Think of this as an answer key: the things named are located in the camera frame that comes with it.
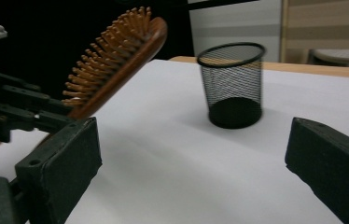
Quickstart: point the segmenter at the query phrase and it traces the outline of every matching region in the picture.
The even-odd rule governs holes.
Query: black curtain
[[[0,72],[39,85],[52,98],[62,99],[64,82],[89,44],[120,14],[146,2],[116,1],[0,1]],[[153,17],[168,23],[168,39],[155,57],[193,55],[187,11],[170,10],[172,1],[149,1]],[[187,0],[176,0],[186,4]]]

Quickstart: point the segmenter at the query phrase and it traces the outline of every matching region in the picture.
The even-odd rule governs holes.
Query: black mesh cup
[[[265,48],[256,43],[232,43],[198,55],[209,119],[213,124],[239,129],[260,119],[264,53]]]

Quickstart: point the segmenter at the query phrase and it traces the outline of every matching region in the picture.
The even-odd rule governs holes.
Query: hairbrush bristle
[[[65,105],[84,105],[116,74],[150,38],[150,17],[149,7],[128,10],[96,38],[96,43],[91,43],[91,49],[86,49],[87,55],[82,55],[82,61],[73,68],[74,74],[69,76],[71,82],[66,82],[69,91],[63,95],[71,98],[63,100]]]

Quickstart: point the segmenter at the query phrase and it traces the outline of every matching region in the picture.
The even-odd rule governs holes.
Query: wooden hairbrush
[[[68,117],[84,119],[95,113],[163,46],[167,25],[162,18],[150,20],[150,8],[126,11],[91,43],[66,82],[73,107]]]

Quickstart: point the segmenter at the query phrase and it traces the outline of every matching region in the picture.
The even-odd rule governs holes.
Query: cup base
[[[210,121],[225,129],[245,128],[256,123],[261,115],[261,105],[244,97],[231,97],[209,108]]]

